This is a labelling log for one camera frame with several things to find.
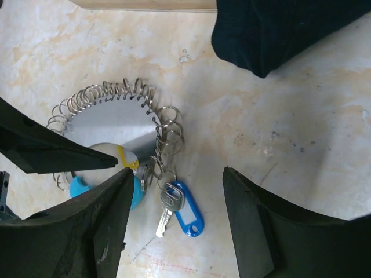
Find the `marble table surface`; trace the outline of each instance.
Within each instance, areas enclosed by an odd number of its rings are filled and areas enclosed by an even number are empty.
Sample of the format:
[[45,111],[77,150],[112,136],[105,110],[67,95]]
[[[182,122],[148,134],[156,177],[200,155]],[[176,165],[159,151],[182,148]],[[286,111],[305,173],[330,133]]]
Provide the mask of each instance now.
[[[186,145],[174,161],[205,217],[198,238],[161,214],[152,186],[130,213],[118,277],[238,277],[225,166],[285,199],[351,219],[371,211],[371,16],[267,78],[219,60],[215,14],[84,10],[67,0],[4,0],[0,96],[45,125],[51,109],[103,80],[143,77],[182,113]],[[22,218],[68,199],[51,175],[10,173],[7,204]]]

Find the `spiral wire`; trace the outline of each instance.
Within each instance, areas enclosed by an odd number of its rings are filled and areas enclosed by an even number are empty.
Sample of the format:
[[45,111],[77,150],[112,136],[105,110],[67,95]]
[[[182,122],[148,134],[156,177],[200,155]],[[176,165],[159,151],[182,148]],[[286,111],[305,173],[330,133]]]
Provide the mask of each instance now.
[[[90,85],[80,90],[53,107],[52,116],[48,120],[46,127],[63,136],[67,124],[77,114],[82,113],[93,105],[99,105],[102,101],[113,101],[115,98],[117,100],[126,100],[127,98],[133,100],[136,98],[137,101],[143,99],[141,107],[147,107],[146,114],[155,113],[159,119],[159,122],[157,122],[155,117],[152,118],[156,130],[156,148],[155,154],[150,159],[154,163],[146,165],[141,175],[141,189],[145,192],[147,186],[152,183],[153,176],[159,181],[163,179],[165,173],[172,173],[171,170],[168,170],[169,166],[166,165],[168,162],[167,158],[179,153],[185,141],[183,127],[177,121],[180,115],[179,110],[171,105],[157,109],[154,103],[154,89],[143,83],[141,78],[137,78],[133,86],[124,78],[122,83],[103,81],[102,85]],[[57,187],[63,191],[67,190],[67,188],[62,186],[68,183],[66,174],[53,174]]]

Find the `silver key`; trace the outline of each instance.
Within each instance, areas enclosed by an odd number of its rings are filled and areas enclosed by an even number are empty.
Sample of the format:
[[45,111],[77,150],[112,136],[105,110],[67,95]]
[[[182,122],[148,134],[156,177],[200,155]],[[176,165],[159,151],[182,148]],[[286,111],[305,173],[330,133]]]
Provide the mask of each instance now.
[[166,183],[165,189],[161,191],[160,196],[163,203],[163,211],[156,231],[157,237],[163,237],[166,225],[173,215],[173,212],[180,210],[184,206],[183,191],[174,187],[172,184]]

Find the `wooden board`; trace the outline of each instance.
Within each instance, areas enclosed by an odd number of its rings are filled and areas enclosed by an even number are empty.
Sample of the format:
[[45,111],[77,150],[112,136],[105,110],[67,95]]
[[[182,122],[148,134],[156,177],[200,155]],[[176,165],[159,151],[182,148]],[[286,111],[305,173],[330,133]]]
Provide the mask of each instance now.
[[216,12],[216,0],[70,0],[85,9]]

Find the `dark cloth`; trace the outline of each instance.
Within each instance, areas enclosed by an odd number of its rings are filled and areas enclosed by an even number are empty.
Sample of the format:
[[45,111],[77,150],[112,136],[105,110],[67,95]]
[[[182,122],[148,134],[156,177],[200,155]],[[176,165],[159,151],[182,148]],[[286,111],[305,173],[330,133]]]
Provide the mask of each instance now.
[[215,53],[261,78],[371,10],[371,0],[216,2]]

